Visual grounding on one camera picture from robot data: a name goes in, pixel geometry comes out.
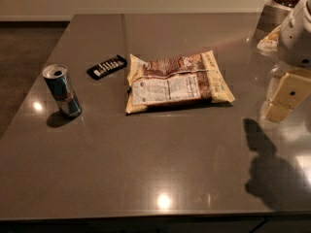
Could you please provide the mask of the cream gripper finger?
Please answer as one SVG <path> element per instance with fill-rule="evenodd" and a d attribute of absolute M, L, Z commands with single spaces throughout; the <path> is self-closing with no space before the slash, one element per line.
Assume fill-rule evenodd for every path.
<path fill-rule="evenodd" d="M 292 109 L 290 108 L 267 102 L 265 105 L 264 116 L 269 121 L 280 122 L 284 120 L 291 112 Z"/>

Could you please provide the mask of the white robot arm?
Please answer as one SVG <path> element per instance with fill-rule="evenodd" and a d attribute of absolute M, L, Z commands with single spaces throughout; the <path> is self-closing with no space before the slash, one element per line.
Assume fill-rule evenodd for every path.
<path fill-rule="evenodd" d="M 284 120 L 311 93 L 311 0 L 300 0 L 281 24 L 280 62 L 271 77 L 260 114 Z"/>

